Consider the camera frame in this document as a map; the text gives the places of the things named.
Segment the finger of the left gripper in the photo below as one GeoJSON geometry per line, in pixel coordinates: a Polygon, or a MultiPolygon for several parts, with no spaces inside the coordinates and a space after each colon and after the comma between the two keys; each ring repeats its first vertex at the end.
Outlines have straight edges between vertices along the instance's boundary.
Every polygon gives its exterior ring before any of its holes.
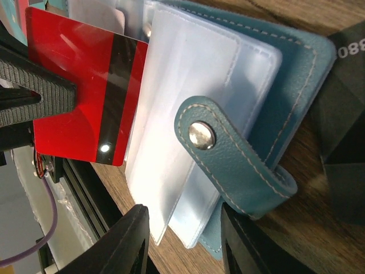
{"type": "Polygon", "coordinates": [[[1,127],[71,112],[76,86],[27,58],[1,47],[1,127]]]}

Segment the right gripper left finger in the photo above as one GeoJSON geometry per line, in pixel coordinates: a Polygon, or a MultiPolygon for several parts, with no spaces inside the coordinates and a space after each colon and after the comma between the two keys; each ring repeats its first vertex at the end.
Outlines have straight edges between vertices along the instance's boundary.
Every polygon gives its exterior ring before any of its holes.
{"type": "Polygon", "coordinates": [[[133,206],[91,248],[59,273],[146,273],[149,247],[149,212],[133,206]]]}

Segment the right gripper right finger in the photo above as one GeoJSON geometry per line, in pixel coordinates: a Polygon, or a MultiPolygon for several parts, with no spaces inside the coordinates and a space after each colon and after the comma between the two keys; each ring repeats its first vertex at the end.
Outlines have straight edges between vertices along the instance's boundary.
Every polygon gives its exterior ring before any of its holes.
{"type": "Polygon", "coordinates": [[[221,208],[221,243],[225,273],[314,273],[231,207],[221,208]]]}

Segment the red card front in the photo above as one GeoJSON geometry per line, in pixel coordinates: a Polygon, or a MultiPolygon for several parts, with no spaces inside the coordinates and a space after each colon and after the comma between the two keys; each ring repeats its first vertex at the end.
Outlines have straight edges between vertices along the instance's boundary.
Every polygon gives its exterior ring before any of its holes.
{"type": "Polygon", "coordinates": [[[122,165],[147,43],[34,7],[25,16],[30,59],[76,84],[73,111],[34,121],[36,150],[122,165]]]}

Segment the blue leather card holder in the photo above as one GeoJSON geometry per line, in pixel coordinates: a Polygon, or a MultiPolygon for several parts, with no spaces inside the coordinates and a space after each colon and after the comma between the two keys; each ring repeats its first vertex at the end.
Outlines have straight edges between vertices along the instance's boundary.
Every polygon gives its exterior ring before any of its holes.
{"type": "Polygon", "coordinates": [[[297,192],[278,163],[328,76],[328,38],[192,1],[107,1],[149,44],[129,191],[186,248],[222,258],[221,206],[258,220],[297,192]]]}

